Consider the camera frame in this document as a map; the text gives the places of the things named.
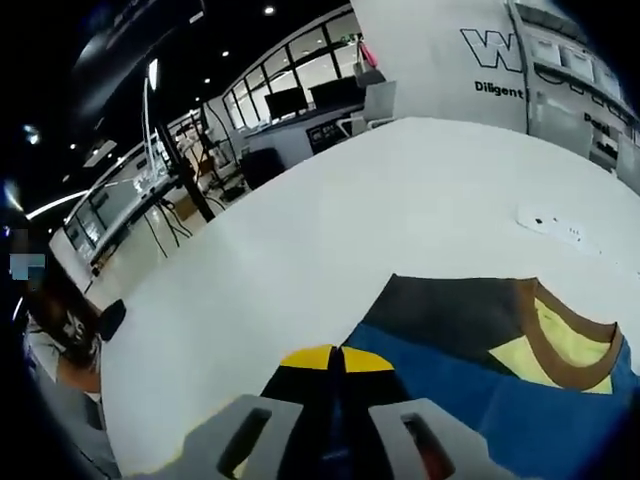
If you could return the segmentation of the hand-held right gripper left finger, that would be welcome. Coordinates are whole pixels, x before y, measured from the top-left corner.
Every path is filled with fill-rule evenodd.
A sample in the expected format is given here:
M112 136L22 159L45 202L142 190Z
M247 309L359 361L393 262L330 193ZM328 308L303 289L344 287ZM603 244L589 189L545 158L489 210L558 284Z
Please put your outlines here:
M297 350L185 439L183 479L327 479L335 347Z

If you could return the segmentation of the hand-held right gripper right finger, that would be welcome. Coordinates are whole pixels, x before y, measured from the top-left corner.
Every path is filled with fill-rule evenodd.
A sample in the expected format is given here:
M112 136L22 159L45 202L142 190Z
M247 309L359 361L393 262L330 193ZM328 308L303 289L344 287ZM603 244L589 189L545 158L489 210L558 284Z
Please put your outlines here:
M428 400L410 397L381 356L340 348L340 411L355 479L504 479L486 441Z

